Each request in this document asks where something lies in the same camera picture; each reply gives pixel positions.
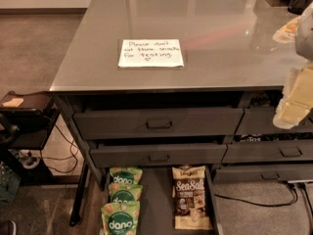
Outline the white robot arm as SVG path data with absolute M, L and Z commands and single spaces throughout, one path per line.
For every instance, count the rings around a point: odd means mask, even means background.
M 313 3 L 301 16 L 282 26 L 273 36 L 279 43 L 294 43 L 298 56 L 307 60 L 303 68 L 292 69 L 285 81 L 273 124 L 282 129 L 298 126 L 313 109 Z

